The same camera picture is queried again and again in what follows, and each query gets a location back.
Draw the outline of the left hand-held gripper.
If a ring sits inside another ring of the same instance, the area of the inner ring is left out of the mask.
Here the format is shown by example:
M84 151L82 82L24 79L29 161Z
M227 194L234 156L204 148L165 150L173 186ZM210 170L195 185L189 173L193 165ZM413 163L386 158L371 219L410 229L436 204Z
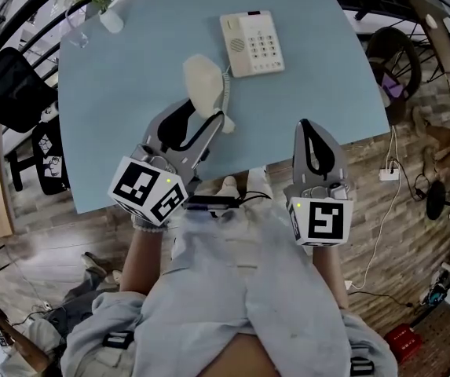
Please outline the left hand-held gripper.
M196 168L225 122L223 112L215 113L181 147L195 111L190 99L171 104L148 124L133 154L122 157L108 189L122 209L161 226L195 191Z

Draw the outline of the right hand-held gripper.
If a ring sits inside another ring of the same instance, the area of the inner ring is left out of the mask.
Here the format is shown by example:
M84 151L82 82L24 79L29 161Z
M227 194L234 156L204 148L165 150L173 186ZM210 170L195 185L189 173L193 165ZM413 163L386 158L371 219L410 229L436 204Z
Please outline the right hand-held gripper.
M346 154L327 130L308 119L295 128L292 183L284 195L296 244L333 247L348 241L353 201Z

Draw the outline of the beige telephone handset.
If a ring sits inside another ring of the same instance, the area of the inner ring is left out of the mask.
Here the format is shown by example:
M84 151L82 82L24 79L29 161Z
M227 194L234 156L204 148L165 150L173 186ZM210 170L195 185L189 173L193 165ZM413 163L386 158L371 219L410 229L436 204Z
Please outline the beige telephone handset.
M201 54L188 58L183 63L188 98L202 119L208 119L217 112L223 112L225 122L221 129L224 134L235 131L236 125L229 118L230 79L212 60Z

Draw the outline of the person's right forearm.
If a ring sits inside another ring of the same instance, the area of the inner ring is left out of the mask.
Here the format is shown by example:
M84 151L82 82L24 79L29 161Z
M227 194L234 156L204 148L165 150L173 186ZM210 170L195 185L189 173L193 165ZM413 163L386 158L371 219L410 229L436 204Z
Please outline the person's right forearm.
M314 247L313 264L330 289L340 309L349 308L349 297L337 247Z

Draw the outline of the person's left forearm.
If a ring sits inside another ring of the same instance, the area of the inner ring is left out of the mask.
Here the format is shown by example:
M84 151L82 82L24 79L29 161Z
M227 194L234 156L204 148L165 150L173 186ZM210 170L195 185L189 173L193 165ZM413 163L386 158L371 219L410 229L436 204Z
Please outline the person's left forearm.
M163 234L134 230L123 265L120 291L148 295L161 273Z

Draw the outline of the person's beige shoe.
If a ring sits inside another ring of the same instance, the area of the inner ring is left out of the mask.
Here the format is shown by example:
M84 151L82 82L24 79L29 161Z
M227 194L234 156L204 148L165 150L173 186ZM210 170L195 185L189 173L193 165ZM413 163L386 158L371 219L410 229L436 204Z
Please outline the person's beige shoe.
M238 208L240 203L240 194L237 181L233 176L224 178L221 189L216 194L218 203L225 208Z

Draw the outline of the black round stand base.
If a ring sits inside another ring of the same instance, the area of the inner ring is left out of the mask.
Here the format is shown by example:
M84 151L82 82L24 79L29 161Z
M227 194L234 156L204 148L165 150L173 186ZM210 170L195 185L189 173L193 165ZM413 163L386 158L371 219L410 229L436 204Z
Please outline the black round stand base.
M426 197L426 216L430 220L437 220L445 206L445 185L441 181L435 181L429 189Z

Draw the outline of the dark wicker chair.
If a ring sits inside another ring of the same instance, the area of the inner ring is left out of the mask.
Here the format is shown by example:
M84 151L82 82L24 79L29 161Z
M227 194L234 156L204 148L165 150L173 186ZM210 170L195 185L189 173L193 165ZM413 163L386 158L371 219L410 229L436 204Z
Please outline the dark wicker chair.
M399 59L401 53L406 55L411 72L406 85L399 80L399 75L395 75L392 69L387 67L390 61ZM417 92L422 81L421 64L415 47L404 32L394 27L382 27L371 36L366 49L366 56L379 88L388 123L390 126L396 126L404 121L407 101ZM386 96L381 87L384 73L393 76L403 85L403 97L391 101Z

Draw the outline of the black printed chair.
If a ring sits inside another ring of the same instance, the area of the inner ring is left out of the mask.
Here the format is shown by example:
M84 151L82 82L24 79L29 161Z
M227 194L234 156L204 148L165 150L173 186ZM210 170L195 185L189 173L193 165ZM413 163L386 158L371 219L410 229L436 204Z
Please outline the black printed chair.
M32 131L31 142L38 179L45 195L56 195L70 188L59 117L39 123Z

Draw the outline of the clear drinking glass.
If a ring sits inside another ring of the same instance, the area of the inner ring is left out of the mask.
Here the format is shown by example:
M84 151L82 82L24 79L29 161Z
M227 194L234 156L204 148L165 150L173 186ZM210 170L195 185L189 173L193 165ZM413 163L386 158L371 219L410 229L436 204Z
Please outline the clear drinking glass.
M70 27L70 43L74 46L77 46L81 49L85 48L89 42L88 37L78 29L71 21L70 18L71 9L67 9L65 11L65 19L68 22L68 26Z

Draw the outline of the person's light blue shirt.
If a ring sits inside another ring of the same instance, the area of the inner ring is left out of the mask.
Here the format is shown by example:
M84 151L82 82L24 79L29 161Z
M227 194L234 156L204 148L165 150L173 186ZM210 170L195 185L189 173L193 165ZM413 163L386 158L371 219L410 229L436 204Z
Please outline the person's light blue shirt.
M126 350L102 346L132 331ZM68 336L63 377L398 377L386 341L340 309L294 242L283 211L265 204L220 218L189 211L172 259L148 295L104 293Z

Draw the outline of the wooden side table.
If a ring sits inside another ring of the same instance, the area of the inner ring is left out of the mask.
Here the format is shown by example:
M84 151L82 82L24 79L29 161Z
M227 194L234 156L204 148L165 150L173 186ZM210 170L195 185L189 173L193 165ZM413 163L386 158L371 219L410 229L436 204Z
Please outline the wooden side table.
M408 2L429 39L441 70L450 74L450 36L443 23L443 19L450 16L450 11L446 11L434 0L408 0ZM425 21L427 14L437 21L437 29L430 29L427 26Z

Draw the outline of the black mesh office chair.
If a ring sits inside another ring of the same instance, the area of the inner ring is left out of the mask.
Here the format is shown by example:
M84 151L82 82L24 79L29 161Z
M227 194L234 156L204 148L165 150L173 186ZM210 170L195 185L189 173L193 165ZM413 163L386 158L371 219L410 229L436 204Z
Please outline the black mesh office chair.
M26 133L41 120L43 111L57 101L48 86L17 49L0 52L0 124Z

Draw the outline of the teal round object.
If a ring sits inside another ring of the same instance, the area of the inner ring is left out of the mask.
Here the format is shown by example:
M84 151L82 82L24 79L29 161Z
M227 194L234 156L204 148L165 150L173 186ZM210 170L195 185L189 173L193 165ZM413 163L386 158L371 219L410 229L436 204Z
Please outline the teal round object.
M427 295L427 304L429 306L438 306L445 300L446 295L447 291L445 287L441 284L436 284L430 289Z

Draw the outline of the red box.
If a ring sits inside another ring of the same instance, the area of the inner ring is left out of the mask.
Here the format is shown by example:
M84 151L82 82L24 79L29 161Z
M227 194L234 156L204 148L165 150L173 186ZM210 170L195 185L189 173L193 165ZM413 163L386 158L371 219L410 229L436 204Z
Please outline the red box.
M385 335L385 340L399 364L416 354L423 342L408 324L396 326Z

